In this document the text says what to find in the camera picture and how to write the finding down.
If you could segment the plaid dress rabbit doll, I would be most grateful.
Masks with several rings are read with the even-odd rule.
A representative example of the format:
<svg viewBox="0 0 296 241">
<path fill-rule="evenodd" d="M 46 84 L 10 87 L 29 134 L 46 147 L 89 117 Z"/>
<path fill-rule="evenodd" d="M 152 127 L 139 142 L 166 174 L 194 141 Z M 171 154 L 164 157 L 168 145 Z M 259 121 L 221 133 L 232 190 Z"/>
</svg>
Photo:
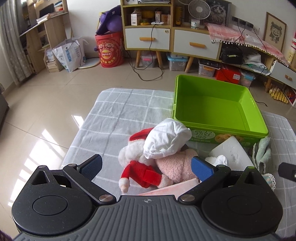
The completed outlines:
<svg viewBox="0 0 296 241">
<path fill-rule="evenodd" d="M 262 174 L 262 176 L 263 176 L 264 180 L 267 182 L 267 184 L 270 186 L 272 191 L 274 191 L 276 188 L 276 181 L 275 181 L 274 176 L 270 173 Z"/>
</svg>

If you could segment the white foam block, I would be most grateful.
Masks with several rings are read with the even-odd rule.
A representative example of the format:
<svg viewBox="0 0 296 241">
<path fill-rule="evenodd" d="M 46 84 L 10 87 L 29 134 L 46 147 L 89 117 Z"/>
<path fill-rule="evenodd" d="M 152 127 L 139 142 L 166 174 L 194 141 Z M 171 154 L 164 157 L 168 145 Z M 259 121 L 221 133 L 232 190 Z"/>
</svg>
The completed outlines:
<svg viewBox="0 0 296 241">
<path fill-rule="evenodd" d="M 209 157 L 213 158 L 220 155 L 226 157 L 227 166 L 234 171 L 243 171 L 248 166 L 254 166 L 250 157 L 234 136 L 222 142 L 209 153 Z"/>
</svg>

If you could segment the green terry towel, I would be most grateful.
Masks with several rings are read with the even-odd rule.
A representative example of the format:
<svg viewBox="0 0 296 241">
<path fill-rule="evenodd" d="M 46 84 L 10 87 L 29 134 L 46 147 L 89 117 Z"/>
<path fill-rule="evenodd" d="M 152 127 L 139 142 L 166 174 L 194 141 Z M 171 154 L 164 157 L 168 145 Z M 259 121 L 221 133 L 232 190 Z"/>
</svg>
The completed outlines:
<svg viewBox="0 0 296 241">
<path fill-rule="evenodd" d="M 252 163 L 260 174 L 267 173 L 267 164 L 271 160 L 271 138 L 262 138 L 252 148 Z"/>
</svg>

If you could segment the white cloth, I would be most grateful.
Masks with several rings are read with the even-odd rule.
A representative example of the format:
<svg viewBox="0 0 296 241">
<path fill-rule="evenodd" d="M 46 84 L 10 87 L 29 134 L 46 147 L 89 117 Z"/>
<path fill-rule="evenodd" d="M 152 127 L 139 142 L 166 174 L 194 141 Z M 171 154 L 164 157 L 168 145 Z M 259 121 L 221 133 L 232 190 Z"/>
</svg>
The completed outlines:
<svg viewBox="0 0 296 241">
<path fill-rule="evenodd" d="M 144 156 L 160 159 L 179 151 L 192 137 L 192 132 L 181 122 L 167 118 L 156 125 L 144 142 Z"/>
</svg>

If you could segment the Santa plush toy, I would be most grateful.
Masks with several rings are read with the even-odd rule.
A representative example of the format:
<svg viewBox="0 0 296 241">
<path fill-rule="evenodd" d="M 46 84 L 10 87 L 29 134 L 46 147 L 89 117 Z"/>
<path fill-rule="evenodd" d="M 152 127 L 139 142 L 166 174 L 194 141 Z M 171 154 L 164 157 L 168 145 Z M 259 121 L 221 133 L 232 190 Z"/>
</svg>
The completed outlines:
<svg viewBox="0 0 296 241">
<path fill-rule="evenodd" d="M 123 172 L 118 185 L 122 193 L 128 192 L 131 179 L 142 188 L 158 187 L 161 183 L 162 175 L 155 169 L 155 160 L 144 156 L 144 143 L 151 130 L 146 128 L 131 135 L 127 146 L 119 152 L 118 161 Z"/>
</svg>

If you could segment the grey checked tablecloth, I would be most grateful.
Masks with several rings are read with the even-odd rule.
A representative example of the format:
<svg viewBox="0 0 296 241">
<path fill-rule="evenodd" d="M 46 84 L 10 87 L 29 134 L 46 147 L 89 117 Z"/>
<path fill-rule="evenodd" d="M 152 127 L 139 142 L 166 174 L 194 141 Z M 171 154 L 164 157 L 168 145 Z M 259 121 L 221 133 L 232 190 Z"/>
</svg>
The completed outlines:
<svg viewBox="0 0 296 241">
<path fill-rule="evenodd" d="M 63 166 L 80 164 L 100 154 L 102 170 L 94 182 L 115 197 L 121 196 L 118 182 L 123 168 L 118 161 L 119 151 L 134 133 L 169 118 L 173 97 L 172 92 L 160 90 L 104 90 L 70 145 Z M 283 207 L 277 234 L 289 237 L 295 234 L 295 183 L 281 178 L 278 166 L 295 164 L 295 133 L 285 117 L 267 111 L 263 111 L 262 116 L 271 138 L 272 159 L 267 171 L 275 178 L 274 192 Z"/>
</svg>

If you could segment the green plastic bin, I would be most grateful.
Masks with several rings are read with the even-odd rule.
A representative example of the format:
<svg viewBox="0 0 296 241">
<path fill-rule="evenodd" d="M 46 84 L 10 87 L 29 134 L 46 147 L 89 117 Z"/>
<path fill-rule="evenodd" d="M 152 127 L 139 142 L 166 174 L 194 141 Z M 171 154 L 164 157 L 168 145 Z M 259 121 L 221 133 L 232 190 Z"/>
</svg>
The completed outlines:
<svg viewBox="0 0 296 241">
<path fill-rule="evenodd" d="M 192 132 L 191 140 L 221 144 L 234 137 L 252 147 L 268 136 L 262 114 L 248 88 L 219 80 L 178 75 L 171 117 Z"/>
</svg>

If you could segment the yellow egg tray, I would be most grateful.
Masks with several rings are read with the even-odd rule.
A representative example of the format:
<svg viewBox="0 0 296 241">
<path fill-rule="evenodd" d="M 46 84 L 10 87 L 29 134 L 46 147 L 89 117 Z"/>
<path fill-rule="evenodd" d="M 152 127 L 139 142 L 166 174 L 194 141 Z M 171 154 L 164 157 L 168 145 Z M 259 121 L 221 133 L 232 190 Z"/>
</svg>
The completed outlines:
<svg viewBox="0 0 296 241">
<path fill-rule="evenodd" d="M 277 87 L 273 87 L 268 91 L 269 95 L 274 99 L 288 104 L 288 99 L 283 91 Z"/>
</svg>

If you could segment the red box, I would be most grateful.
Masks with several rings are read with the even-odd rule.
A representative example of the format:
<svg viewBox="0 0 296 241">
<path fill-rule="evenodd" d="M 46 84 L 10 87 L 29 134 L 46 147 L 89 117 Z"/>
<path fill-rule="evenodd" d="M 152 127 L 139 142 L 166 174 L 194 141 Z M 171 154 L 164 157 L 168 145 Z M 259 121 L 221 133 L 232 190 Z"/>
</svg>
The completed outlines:
<svg viewBox="0 0 296 241">
<path fill-rule="evenodd" d="M 239 84 L 240 77 L 241 73 L 239 68 L 231 65 L 220 64 L 220 69 L 216 70 L 215 72 L 216 80 L 229 82 L 233 84 Z"/>
</svg>

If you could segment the clear storage box blue lid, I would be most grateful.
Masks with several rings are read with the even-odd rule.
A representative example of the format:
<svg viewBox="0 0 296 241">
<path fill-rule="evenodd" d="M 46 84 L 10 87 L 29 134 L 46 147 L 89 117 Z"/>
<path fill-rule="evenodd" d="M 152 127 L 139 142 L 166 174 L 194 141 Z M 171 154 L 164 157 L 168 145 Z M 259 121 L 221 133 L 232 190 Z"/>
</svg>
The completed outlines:
<svg viewBox="0 0 296 241">
<path fill-rule="evenodd" d="M 170 71 L 185 71 L 189 57 L 183 55 L 175 55 L 167 52 L 166 57 L 169 63 Z"/>
</svg>

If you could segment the white paper shopping bag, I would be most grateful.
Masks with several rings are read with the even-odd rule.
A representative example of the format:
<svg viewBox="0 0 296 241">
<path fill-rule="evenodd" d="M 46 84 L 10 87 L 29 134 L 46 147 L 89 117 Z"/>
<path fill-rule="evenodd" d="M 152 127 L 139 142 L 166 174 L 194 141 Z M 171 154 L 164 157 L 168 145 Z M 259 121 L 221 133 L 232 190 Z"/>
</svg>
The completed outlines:
<svg viewBox="0 0 296 241">
<path fill-rule="evenodd" d="M 88 44 L 81 37 L 65 39 L 54 47 L 52 52 L 61 65 L 71 73 L 86 62 L 84 43 Z"/>
</svg>

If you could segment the black bag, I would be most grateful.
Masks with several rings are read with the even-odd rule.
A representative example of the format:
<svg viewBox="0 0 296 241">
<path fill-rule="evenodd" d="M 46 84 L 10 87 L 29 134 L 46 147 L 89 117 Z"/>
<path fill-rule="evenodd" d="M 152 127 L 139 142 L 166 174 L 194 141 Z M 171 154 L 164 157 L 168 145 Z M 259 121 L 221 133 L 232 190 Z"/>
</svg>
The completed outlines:
<svg viewBox="0 0 296 241">
<path fill-rule="evenodd" d="M 243 51 L 237 45 L 222 44 L 220 60 L 227 64 L 242 64 Z"/>
</svg>

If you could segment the long wooden tv stand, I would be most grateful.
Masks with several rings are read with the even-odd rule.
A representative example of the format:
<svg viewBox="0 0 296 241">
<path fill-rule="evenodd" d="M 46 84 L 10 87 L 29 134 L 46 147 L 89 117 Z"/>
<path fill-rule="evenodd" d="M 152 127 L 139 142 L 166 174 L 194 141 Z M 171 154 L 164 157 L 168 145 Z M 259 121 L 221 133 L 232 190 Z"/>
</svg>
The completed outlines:
<svg viewBox="0 0 296 241">
<path fill-rule="evenodd" d="M 239 67 L 241 69 L 259 74 L 266 78 L 265 90 L 268 92 L 272 85 L 272 81 L 277 81 L 282 83 L 284 86 L 289 86 L 295 89 L 295 68 L 290 65 L 285 66 L 280 63 L 276 58 L 267 54 L 264 51 L 260 51 L 254 47 L 247 47 L 246 45 L 237 45 L 243 51 L 243 62 L 242 64 L 228 64 L 233 65 L 235 67 Z M 260 55 L 260 61 L 255 62 L 251 61 L 251 63 L 247 63 L 244 61 L 245 57 L 250 56 L 251 54 Z"/>
</svg>

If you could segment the red printed bucket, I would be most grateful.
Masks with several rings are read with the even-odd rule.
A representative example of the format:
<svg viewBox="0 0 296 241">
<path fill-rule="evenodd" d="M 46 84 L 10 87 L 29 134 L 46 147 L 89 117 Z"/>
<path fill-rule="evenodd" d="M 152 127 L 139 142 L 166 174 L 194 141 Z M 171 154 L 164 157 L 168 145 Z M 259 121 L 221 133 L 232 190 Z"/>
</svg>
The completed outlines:
<svg viewBox="0 0 296 241">
<path fill-rule="evenodd" d="M 113 68 L 123 63 L 123 32 L 95 35 L 100 63 L 104 68 Z"/>
</svg>

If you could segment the small clear storage box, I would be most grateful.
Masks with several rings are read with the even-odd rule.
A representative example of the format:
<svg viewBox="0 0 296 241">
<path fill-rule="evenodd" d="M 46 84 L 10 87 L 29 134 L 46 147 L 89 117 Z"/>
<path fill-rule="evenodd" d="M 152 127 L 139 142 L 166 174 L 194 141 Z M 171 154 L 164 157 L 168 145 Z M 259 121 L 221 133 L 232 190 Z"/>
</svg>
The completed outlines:
<svg viewBox="0 0 296 241">
<path fill-rule="evenodd" d="M 157 62 L 155 51 L 142 51 L 140 54 L 140 66 L 143 68 L 154 68 Z"/>
</svg>

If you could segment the wooden drawer cabinet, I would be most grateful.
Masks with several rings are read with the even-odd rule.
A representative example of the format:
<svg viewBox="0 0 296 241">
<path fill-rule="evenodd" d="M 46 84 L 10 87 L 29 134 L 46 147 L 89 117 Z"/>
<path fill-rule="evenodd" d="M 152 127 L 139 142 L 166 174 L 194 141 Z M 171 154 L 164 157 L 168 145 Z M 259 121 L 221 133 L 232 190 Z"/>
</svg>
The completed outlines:
<svg viewBox="0 0 296 241">
<path fill-rule="evenodd" d="M 179 6 L 184 7 L 184 12 L 189 14 L 188 4 L 191 1 L 179 1 Z M 174 15 L 175 24 L 173 25 L 173 43 L 172 52 L 174 54 L 188 56 L 188 63 L 185 72 L 190 71 L 191 65 L 195 58 L 202 58 L 207 60 L 218 60 L 218 55 L 221 50 L 221 44 L 212 42 L 209 31 L 201 28 L 204 20 L 200 20 L 200 27 L 192 29 L 189 27 L 182 27 L 182 19 Z"/>
</svg>

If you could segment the framed cartoon girl picture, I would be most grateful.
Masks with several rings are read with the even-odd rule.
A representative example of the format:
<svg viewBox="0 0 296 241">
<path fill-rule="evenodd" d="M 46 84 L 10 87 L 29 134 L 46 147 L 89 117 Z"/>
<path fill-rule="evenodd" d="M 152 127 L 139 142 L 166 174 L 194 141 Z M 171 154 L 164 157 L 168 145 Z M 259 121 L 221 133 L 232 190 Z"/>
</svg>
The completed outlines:
<svg viewBox="0 0 296 241">
<path fill-rule="evenodd" d="M 283 50 L 287 24 L 276 16 L 266 13 L 263 40 L 279 51 Z"/>
</svg>

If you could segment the pink checked cloth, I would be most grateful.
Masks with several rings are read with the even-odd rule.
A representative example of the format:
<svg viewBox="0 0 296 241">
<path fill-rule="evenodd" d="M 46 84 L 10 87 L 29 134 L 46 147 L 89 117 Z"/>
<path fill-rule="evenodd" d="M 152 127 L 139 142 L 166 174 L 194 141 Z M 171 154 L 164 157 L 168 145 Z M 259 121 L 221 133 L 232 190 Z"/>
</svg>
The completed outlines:
<svg viewBox="0 0 296 241">
<path fill-rule="evenodd" d="M 242 31 L 240 32 L 222 25 L 206 23 L 205 26 L 209 31 L 212 42 L 224 42 L 254 47 L 273 56 L 280 63 L 288 67 L 288 61 L 285 59 L 283 53 L 259 37 L 254 37 L 252 35 L 248 35 L 247 33 L 243 33 Z"/>
</svg>

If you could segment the wooden desk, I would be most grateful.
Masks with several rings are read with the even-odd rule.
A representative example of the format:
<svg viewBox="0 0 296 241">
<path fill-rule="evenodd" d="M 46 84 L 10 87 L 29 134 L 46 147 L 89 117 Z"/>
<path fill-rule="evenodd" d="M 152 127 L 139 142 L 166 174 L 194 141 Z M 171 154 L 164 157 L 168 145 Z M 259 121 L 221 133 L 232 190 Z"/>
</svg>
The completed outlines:
<svg viewBox="0 0 296 241">
<path fill-rule="evenodd" d="M 49 73 L 63 70 L 49 51 L 67 38 L 64 24 L 67 1 L 22 1 L 22 11 L 28 29 L 20 34 L 20 40 L 30 70 L 34 74 L 43 69 Z"/>
</svg>

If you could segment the white cup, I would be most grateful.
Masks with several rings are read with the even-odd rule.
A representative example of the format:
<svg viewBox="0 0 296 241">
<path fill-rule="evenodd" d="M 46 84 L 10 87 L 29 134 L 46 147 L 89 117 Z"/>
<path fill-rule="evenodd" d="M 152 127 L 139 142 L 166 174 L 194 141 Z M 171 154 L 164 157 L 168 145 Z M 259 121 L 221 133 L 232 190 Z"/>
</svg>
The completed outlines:
<svg viewBox="0 0 296 241">
<path fill-rule="evenodd" d="M 191 28 L 198 29 L 200 27 L 200 20 L 199 19 L 191 19 Z"/>
</svg>

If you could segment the purple plush toy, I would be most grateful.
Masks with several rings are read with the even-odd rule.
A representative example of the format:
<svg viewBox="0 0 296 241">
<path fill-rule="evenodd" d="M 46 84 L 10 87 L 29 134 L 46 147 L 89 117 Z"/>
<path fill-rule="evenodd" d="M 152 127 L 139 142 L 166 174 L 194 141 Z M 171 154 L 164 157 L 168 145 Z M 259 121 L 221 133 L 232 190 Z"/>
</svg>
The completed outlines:
<svg viewBox="0 0 296 241">
<path fill-rule="evenodd" d="M 96 35 L 104 35 L 107 32 L 117 33 L 122 31 L 121 6 L 115 6 L 109 11 L 103 12 L 100 17 L 100 26 Z"/>
</svg>

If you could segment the wooden shelf cabinet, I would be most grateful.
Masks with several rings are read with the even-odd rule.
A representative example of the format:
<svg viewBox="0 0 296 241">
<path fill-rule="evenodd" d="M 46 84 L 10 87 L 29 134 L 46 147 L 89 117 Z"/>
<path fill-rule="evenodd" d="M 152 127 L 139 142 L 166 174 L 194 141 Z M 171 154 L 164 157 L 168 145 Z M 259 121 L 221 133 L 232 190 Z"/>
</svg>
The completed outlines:
<svg viewBox="0 0 296 241">
<path fill-rule="evenodd" d="M 138 67 L 143 51 L 154 51 L 160 68 L 162 53 L 171 51 L 173 1 L 121 1 L 124 47 L 136 51 Z"/>
</svg>

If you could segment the framed cat picture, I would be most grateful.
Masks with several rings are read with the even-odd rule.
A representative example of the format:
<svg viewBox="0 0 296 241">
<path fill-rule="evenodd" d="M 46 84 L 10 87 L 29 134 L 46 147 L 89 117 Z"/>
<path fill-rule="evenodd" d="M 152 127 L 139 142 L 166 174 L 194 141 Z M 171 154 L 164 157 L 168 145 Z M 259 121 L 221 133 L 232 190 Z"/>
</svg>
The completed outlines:
<svg viewBox="0 0 296 241">
<path fill-rule="evenodd" d="M 223 0 L 206 1 L 206 3 L 210 6 L 210 15 L 205 22 L 228 27 L 232 3 Z"/>
</svg>

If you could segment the small white desk fan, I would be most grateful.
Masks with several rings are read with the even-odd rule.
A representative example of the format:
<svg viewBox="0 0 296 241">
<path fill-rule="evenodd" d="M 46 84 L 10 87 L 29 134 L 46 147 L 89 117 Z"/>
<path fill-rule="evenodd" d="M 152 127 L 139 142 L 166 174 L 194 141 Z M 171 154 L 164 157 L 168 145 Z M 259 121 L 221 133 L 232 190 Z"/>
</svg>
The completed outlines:
<svg viewBox="0 0 296 241">
<path fill-rule="evenodd" d="M 191 17 L 196 20 L 204 20 L 210 16 L 210 6 L 203 0 L 193 0 L 188 4 L 188 11 Z"/>
</svg>

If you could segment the wall power strip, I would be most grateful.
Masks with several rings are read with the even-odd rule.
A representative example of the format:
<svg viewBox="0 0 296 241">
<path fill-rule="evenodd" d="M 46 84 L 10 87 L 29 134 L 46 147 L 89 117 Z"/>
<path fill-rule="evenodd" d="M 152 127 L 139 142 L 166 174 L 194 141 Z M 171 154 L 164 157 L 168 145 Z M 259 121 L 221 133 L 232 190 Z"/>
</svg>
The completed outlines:
<svg viewBox="0 0 296 241">
<path fill-rule="evenodd" d="M 230 19 L 232 25 L 235 25 L 236 27 L 239 27 L 239 28 L 243 28 L 245 30 L 248 30 L 250 32 L 255 32 L 255 33 L 259 33 L 259 28 L 255 27 L 254 24 L 248 22 L 248 21 L 245 21 L 245 20 L 241 20 L 240 18 L 237 18 L 235 16 L 232 16 L 231 19 Z"/>
</svg>

